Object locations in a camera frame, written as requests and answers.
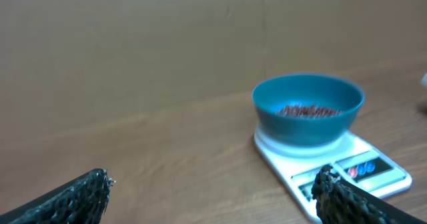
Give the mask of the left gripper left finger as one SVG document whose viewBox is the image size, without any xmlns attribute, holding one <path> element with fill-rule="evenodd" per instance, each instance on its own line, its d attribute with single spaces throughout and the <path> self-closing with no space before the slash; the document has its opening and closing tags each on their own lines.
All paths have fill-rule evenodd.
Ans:
<svg viewBox="0 0 427 224">
<path fill-rule="evenodd" d="M 8 224 L 99 224 L 115 180 L 95 168 L 1 215 Z"/>
</svg>

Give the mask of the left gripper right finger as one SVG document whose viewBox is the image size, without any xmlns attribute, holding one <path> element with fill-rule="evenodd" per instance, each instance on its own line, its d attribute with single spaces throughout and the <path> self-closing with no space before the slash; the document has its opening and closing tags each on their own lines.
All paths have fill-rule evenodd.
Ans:
<svg viewBox="0 0 427 224">
<path fill-rule="evenodd" d="M 321 167 L 312 186 L 316 213 L 323 224 L 426 224 Z"/>
</svg>

